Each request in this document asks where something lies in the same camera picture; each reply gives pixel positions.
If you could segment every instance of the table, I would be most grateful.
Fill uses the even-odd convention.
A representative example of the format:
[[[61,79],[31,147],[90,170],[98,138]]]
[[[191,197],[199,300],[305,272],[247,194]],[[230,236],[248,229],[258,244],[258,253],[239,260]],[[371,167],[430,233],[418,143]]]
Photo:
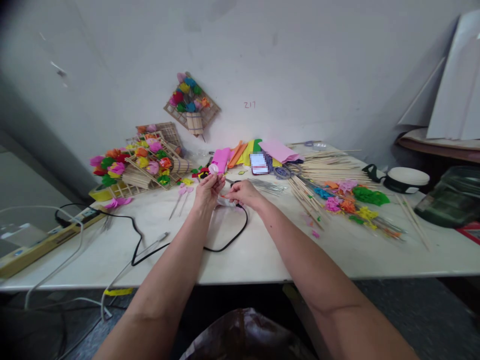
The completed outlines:
[[[305,153],[312,151],[301,145],[297,149]],[[365,163],[357,161],[359,166],[365,166]],[[227,177],[230,180],[242,180],[252,176],[250,172],[238,175],[238,171],[233,169],[235,174]],[[285,180],[276,180],[273,175],[262,175],[258,178],[286,185]],[[383,187],[379,187],[379,190],[392,193]],[[130,204],[119,208],[116,215],[135,217],[138,228],[144,234],[144,246],[152,244],[160,234],[169,232],[170,235],[161,243],[164,244],[171,241],[182,226],[193,205],[194,195],[190,194],[181,216],[178,216],[182,204],[180,202],[170,221],[168,218],[178,198],[175,188],[170,191],[159,189],[139,194]],[[312,236],[312,228],[302,216],[301,205],[290,189],[280,197],[269,194],[265,196],[321,246],[353,280],[480,274],[480,246],[453,229],[442,228],[420,219],[432,244],[432,251],[428,252],[400,205],[396,203],[378,208],[372,205],[371,209],[375,208],[381,216],[406,229],[410,235],[405,236],[405,243],[385,239],[380,232],[372,232],[341,215],[333,216],[325,231],[316,229],[320,233],[320,239],[316,239]],[[416,193],[407,195],[407,198],[414,207],[423,196]],[[292,280],[260,217],[251,209],[247,211],[248,226],[228,249],[221,253],[204,252],[199,284],[259,284]],[[103,222],[104,220],[101,220],[85,231],[84,244],[79,255],[39,289],[95,289],[105,288],[110,283],[131,260],[139,237],[132,229],[129,219],[114,218],[111,229],[101,233]],[[236,212],[229,208],[216,210],[206,246],[212,249],[221,248],[237,234],[244,222],[243,211]],[[32,288],[70,256],[79,241],[79,236],[76,236],[59,246],[3,282],[0,291],[23,291]],[[126,270],[115,283],[115,287],[138,287],[163,251]]]

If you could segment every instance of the orange paper flower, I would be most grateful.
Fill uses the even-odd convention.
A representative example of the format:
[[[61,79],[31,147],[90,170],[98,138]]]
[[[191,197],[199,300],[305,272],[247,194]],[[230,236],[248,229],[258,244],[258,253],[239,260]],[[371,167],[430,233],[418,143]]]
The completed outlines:
[[[136,151],[135,151],[135,155],[139,156],[139,157],[142,157],[142,158],[146,158],[148,156],[149,152],[147,150],[145,150],[143,147],[139,147]]]

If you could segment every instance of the yellow tape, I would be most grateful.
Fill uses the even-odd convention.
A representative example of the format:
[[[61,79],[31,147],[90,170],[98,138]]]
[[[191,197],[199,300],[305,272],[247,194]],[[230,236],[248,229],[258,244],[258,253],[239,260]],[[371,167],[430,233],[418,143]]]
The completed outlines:
[[[130,295],[133,292],[134,288],[130,287],[128,289],[105,290],[103,293],[108,296],[123,296]]]

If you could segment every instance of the pink paper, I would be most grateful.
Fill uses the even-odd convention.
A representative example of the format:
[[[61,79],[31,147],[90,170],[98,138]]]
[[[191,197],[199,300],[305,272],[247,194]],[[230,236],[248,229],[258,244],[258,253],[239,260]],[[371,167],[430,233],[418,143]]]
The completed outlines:
[[[216,164],[218,166],[219,174],[225,173],[227,164],[229,163],[229,160],[230,160],[231,153],[232,152],[230,151],[229,147],[226,147],[221,150],[218,149],[217,151],[215,151],[215,155],[213,155],[213,160],[211,161],[211,163]]]
[[[258,143],[260,147],[268,153],[272,158],[278,160],[282,164],[289,161],[295,161],[298,159],[304,160],[303,156],[300,156],[292,149],[286,147],[278,140],[261,141]]]

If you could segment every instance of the bamboo skewer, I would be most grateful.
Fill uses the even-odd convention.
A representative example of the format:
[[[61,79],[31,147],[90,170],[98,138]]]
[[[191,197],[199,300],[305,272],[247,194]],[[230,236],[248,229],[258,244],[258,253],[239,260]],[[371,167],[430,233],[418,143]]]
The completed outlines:
[[[405,196],[402,196],[402,198],[403,198],[402,200],[405,202],[405,204],[402,202],[402,200],[400,199],[400,197],[397,194],[395,194],[395,198],[398,201],[398,203],[400,204],[400,207],[403,210],[406,218],[413,224],[413,227],[415,228],[416,232],[418,233],[418,235],[420,235],[420,239],[421,239],[421,242],[423,243],[423,245],[425,245],[425,247],[428,251],[431,251],[428,237],[423,232],[423,229],[420,227],[421,225],[418,222],[418,220],[415,219],[416,215],[413,212],[412,208],[410,207],[410,204],[407,202],[407,199],[405,198]]]

